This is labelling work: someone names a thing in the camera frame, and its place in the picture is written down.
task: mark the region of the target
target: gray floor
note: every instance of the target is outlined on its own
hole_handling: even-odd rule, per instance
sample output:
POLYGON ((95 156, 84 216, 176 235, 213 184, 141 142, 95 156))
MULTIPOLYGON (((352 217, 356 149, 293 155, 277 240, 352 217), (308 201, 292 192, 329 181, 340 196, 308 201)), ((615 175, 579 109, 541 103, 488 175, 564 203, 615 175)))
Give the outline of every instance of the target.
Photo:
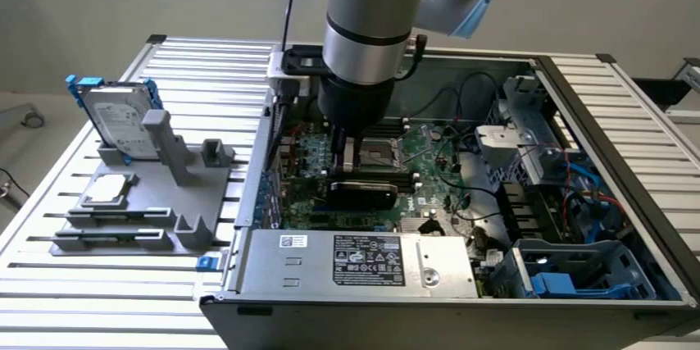
MULTIPOLYGON (((87 121, 84 112, 68 95, 0 93, 0 109, 32 102, 45 117, 40 129, 21 125, 0 130, 0 167, 15 176, 31 193, 44 179, 65 147, 87 121)), ((15 213, 0 206, 0 231, 15 213)))

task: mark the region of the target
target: aluminum profile table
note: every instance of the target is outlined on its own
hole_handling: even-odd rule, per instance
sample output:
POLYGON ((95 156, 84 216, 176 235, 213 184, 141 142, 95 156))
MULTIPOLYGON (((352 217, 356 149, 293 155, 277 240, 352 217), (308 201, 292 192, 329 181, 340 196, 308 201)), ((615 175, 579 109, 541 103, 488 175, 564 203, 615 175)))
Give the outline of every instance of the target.
MULTIPOLYGON (((156 80, 173 129, 188 143, 215 138, 236 149, 211 253, 232 239, 267 93, 269 49, 269 43, 168 38, 145 45, 121 77, 156 80)), ((684 150, 689 148, 680 148, 680 137, 659 129, 664 122, 624 73, 593 56, 551 56, 659 204, 667 207, 671 196, 695 212, 697 202, 683 193, 685 187, 700 190, 688 175, 697 171, 684 150)), ((100 162, 96 147, 97 135, 87 124, 0 237, 0 348, 223 349, 192 301, 217 286, 221 274, 197 273, 196 257, 53 257, 48 252, 47 237, 63 227, 61 215, 76 204, 100 162)), ((700 229, 700 219, 668 209, 667 214, 699 252, 693 229, 700 229)), ((632 348, 685 350, 697 348, 695 340, 700 334, 632 348)))

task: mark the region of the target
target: power supply label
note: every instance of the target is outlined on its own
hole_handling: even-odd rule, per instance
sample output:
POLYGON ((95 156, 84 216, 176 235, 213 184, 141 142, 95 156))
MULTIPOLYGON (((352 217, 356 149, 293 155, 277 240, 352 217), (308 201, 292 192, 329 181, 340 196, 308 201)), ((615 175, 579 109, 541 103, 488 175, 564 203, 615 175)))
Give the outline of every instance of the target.
POLYGON ((340 286, 405 286, 400 237, 336 235, 332 261, 340 286))

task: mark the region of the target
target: white wall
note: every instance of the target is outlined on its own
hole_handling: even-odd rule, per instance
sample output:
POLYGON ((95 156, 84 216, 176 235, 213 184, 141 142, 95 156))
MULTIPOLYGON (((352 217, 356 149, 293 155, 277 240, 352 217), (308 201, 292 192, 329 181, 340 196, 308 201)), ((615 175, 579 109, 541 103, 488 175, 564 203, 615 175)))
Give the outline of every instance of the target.
MULTIPOLYGON (((71 72, 116 78, 151 33, 276 39, 285 0, 0 0, 0 90, 63 92, 71 72)), ((292 39, 321 39, 325 0, 296 0, 292 39)), ((472 41, 432 45, 608 52, 664 77, 700 56, 697 0, 496 0, 472 41)))

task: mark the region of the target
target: green circuit board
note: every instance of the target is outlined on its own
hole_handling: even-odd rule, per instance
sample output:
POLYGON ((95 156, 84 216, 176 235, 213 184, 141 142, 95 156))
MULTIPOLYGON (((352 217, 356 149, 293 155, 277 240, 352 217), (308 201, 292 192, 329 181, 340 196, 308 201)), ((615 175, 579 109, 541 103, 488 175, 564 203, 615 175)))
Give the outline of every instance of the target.
POLYGON ((289 141, 295 145, 291 152, 297 155, 292 160, 299 167, 293 171, 288 169, 285 173, 291 176, 283 178, 283 227, 295 230, 400 231, 401 219, 421 218, 431 208, 441 209, 445 196, 457 202, 460 191, 437 176, 440 171, 444 179, 463 185, 460 174, 451 172, 453 146, 431 134, 433 128, 432 124, 413 125, 404 135, 387 141, 387 146, 399 154, 391 166, 377 157, 363 161, 363 168, 373 171, 419 173, 416 192, 400 193, 393 209, 388 211, 333 211, 325 207, 325 173, 332 161, 329 137, 320 127, 303 126, 289 141), (449 162, 443 170, 435 163, 437 153, 449 162))

